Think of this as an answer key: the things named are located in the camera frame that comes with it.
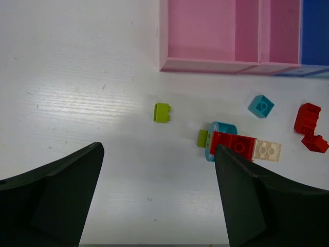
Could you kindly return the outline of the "cream lego brick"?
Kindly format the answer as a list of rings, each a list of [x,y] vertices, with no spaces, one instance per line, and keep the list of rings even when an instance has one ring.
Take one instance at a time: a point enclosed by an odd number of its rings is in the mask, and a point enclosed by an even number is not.
[[[279,162],[281,148],[282,145],[280,143],[257,139],[252,158],[269,162]]]

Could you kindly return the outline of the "red rounded lego brick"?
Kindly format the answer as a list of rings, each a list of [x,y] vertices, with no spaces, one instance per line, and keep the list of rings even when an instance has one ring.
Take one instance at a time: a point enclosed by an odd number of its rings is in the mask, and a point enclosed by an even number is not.
[[[224,145],[249,161],[253,161],[256,138],[214,131],[209,145],[209,154],[215,155],[218,145]]]

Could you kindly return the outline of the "small teal square lego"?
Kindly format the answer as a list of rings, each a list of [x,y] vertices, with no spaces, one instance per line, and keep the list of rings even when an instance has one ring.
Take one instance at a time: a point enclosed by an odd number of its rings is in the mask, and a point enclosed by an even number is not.
[[[257,95],[248,107],[248,110],[258,118],[267,118],[275,106],[265,95]]]

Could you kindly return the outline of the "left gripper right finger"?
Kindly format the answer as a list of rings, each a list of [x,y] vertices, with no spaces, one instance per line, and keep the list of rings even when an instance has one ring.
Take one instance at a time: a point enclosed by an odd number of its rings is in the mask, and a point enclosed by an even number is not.
[[[215,170],[230,246],[328,246],[328,191],[219,145]]]

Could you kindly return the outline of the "red lego arch brick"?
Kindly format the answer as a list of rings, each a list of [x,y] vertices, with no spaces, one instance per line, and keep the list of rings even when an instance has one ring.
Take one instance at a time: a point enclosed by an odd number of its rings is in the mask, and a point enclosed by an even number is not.
[[[311,103],[305,103],[300,106],[294,125],[295,132],[305,136],[313,136],[320,111],[320,107]]]

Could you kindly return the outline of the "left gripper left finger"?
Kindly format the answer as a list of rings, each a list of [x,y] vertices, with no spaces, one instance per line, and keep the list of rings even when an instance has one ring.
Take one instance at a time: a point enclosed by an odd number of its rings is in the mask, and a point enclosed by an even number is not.
[[[78,246],[103,157],[95,142],[1,180],[1,246]]]

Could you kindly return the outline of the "red small lego brick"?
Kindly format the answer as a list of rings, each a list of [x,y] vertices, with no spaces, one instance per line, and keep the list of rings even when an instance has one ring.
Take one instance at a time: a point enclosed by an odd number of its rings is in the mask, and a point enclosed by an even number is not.
[[[325,153],[328,150],[328,142],[321,135],[304,136],[301,142],[309,151]]]

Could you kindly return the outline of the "teal curved lego brick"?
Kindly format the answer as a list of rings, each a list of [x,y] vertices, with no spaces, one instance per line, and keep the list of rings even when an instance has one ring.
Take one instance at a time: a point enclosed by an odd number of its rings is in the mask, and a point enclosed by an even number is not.
[[[209,162],[214,162],[214,155],[210,154],[210,147],[212,141],[212,134],[214,131],[224,132],[229,134],[238,134],[237,127],[229,123],[214,121],[210,124],[206,136],[205,158]]]

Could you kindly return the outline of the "small green lego brick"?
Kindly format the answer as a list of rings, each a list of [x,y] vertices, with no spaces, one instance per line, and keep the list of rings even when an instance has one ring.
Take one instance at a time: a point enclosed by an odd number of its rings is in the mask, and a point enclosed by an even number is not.
[[[170,111],[171,106],[168,103],[156,103],[154,107],[153,120],[157,123],[167,123],[170,121]]]

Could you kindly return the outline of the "long green lego brick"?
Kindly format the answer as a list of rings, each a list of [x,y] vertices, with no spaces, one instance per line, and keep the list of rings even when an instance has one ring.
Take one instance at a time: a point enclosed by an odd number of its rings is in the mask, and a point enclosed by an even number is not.
[[[207,137],[208,137],[208,131],[200,130],[198,134],[197,146],[201,148],[205,148],[207,143]]]

